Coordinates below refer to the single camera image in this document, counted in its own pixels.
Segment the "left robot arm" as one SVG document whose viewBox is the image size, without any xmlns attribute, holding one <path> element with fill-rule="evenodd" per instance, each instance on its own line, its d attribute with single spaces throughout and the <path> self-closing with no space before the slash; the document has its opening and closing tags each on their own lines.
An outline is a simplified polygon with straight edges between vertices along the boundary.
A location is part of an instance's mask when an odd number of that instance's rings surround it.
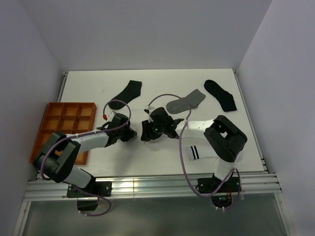
<svg viewBox="0 0 315 236">
<path fill-rule="evenodd" d="M 66 182 L 78 187 L 84 196 L 96 190 L 95 178 L 75 167 L 77 155 L 95 148 L 107 148 L 118 140 L 128 142 L 137 135 L 127 116 L 116 113 L 110 121 L 93 131 L 64 134 L 54 132 L 34 158 L 32 165 L 56 183 Z"/>
</svg>

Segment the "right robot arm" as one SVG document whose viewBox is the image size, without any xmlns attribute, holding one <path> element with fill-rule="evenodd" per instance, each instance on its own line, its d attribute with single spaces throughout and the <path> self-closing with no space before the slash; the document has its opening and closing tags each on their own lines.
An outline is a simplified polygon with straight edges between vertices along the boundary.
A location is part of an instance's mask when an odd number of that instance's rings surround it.
<svg viewBox="0 0 315 236">
<path fill-rule="evenodd" d="M 230 176 L 234 162 L 240 156 L 246 142 L 246 135 L 223 115 L 210 120 L 173 119 L 163 107 L 147 107 L 148 119 L 142 121 L 141 140 L 149 142 L 162 135 L 179 141 L 182 139 L 202 139 L 209 143 L 207 157 L 217 157 L 213 186 L 217 191 L 225 191 L 230 186 Z"/>
</svg>

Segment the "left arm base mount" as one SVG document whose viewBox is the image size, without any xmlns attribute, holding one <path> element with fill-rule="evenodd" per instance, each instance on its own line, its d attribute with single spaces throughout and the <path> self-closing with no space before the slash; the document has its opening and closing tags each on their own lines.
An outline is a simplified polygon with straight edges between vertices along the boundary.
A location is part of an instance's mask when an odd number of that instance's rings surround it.
<svg viewBox="0 0 315 236">
<path fill-rule="evenodd" d="M 69 184 L 66 197 L 77 200 L 77 209 L 80 212 L 94 214 L 101 203 L 108 204 L 106 198 L 111 196 L 111 190 L 112 182 L 110 181 L 96 181 L 83 189 Z"/>
</svg>

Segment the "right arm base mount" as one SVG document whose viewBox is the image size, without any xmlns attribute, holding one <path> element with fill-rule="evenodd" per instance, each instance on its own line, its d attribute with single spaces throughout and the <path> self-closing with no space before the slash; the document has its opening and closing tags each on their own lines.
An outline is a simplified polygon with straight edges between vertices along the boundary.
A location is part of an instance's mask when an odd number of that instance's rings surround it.
<svg viewBox="0 0 315 236">
<path fill-rule="evenodd" d="M 209 194 L 216 190 L 216 188 L 221 184 L 221 180 L 212 176 L 207 178 L 199 178 L 197 180 L 197 186 L 195 190 L 200 194 Z M 233 203 L 233 193 L 237 193 L 237 197 L 240 196 L 241 193 L 241 185 L 239 179 L 237 177 L 231 176 L 217 191 L 217 193 L 221 193 L 219 196 L 212 196 L 211 201 L 212 204 L 220 209 L 226 209 L 230 207 Z"/>
</svg>

